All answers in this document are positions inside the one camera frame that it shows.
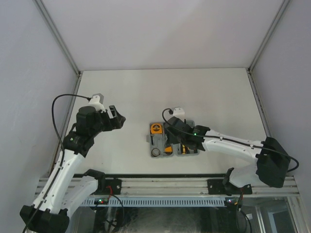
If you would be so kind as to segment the screwdriver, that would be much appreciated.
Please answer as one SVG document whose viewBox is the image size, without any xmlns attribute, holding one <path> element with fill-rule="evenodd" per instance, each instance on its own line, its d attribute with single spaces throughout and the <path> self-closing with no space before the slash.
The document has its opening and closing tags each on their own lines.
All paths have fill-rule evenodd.
<svg viewBox="0 0 311 233">
<path fill-rule="evenodd" d="M 180 146 L 180 151 L 181 151 L 181 154 L 189 154 L 189 149 L 183 144 L 181 144 Z"/>
</svg>

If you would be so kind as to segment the orange tape measure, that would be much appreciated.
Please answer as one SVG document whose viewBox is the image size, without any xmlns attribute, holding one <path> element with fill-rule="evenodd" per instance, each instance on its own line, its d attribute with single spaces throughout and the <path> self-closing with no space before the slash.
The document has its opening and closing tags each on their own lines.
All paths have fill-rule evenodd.
<svg viewBox="0 0 311 233">
<path fill-rule="evenodd" d="M 163 126 L 161 123 L 153 123 L 150 126 L 151 134 L 163 134 Z"/>
</svg>

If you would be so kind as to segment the grey plastic tool case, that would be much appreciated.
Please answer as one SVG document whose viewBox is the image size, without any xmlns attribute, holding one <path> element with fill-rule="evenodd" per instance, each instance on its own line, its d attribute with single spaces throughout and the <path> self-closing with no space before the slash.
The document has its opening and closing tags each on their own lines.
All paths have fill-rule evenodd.
<svg viewBox="0 0 311 233">
<path fill-rule="evenodd" d="M 163 134 L 151 134 L 150 126 L 153 123 L 155 122 L 152 122 L 149 124 L 149 134 L 147 135 L 146 140 L 150 145 L 150 155 L 151 155 L 152 149 L 154 148 L 158 148 L 161 151 L 161 154 L 158 157 L 153 157 L 151 155 L 152 158 L 161 158 L 161 157 L 164 158 L 164 157 L 172 157 L 172 156 L 195 156 L 199 154 L 198 150 L 191 150 L 188 147 L 187 148 L 189 149 L 189 154 L 181 154 L 181 151 L 180 151 L 181 144 L 171 144 L 173 147 L 173 153 L 171 155 L 165 154 L 164 152 L 165 145 L 169 143 L 167 143 L 167 133 L 166 133 L 166 129 L 164 128 L 164 123 L 159 122 L 163 126 Z"/>
</svg>

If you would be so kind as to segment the orange hex key set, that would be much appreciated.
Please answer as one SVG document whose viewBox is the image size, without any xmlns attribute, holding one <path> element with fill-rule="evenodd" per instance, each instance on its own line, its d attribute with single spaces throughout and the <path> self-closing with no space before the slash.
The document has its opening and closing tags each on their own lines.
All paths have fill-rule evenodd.
<svg viewBox="0 0 311 233">
<path fill-rule="evenodd" d="M 171 144 L 166 144 L 164 149 L 165 154 L 171 155 L 173 153 L 173 147 Z"/>
</svg>

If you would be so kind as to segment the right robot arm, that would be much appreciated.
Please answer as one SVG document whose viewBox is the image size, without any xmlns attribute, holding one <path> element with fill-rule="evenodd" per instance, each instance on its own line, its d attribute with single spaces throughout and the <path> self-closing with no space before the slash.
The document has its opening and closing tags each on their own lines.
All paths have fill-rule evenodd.
<svg viewBox="0 0 311 233">
<path fill-rule="evenodd" d="M 209 127 L 192 127 L 175 116 L 165 120 L 164 127 L 177 142 L 189 149 L 219 152 L 248 163 L 244 167 L 227 170 L 222 184 L 228 195 L 242 192 L 253 183 L 282 188 L 287 174 L 299 168 L 299 161 L 272 137 L 264 141 L 244 140 L 221 134 Z"/>
</svg>

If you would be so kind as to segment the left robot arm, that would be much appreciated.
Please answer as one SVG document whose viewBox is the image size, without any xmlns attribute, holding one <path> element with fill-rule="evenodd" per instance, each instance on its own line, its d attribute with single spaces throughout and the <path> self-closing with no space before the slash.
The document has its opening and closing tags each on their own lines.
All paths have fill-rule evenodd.
<svg viewBox="0 0 311 233">
<path fill-rule="evenodd" d="M 109 190 L 105 173 L 89 169 L 79 184 L 67 191 L 76 169 L 94 145 L 94 138 L 102 132 L 122 128 L 125 120 L 114 105 L 108 109 L 89 105 L 78 110 L 76 122 L 64 137 L 62 154 L 44 188 L 32 205 L 24 205 L 20 210 L 24 232 L 64 233 L 71 216 L 87 196 Z"/>
</svg>

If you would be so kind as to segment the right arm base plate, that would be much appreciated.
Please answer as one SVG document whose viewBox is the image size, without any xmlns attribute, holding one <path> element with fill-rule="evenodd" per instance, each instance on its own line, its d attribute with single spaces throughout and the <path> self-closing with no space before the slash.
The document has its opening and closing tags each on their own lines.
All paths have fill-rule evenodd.
<svg viewBox="0 0 311 233">
<path fill-rule="evenodd" d="M 241 193 L 246 195 L 253 194 L 252 187 L 247 184 L 243 187 L 236 187 L 230 182 L 224 183 L 223 179 L 208 179 L 207 188 L 209 195 L 239 195 Z"/>
</svg>

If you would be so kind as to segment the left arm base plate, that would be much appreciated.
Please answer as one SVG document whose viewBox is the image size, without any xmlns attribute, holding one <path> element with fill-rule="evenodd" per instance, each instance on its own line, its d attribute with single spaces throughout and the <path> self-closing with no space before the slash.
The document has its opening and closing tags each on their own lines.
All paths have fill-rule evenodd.
<svg viewBox="0 0 311 233">
<path fill-rule="evenodd" d="M 96 194 L 113 194 L 120 195 L 122 188 L 122 180 L 113 178 L 113 179 L 104 179 L 99 181 L 98 188 L 95 191 Z"/>
</svg>

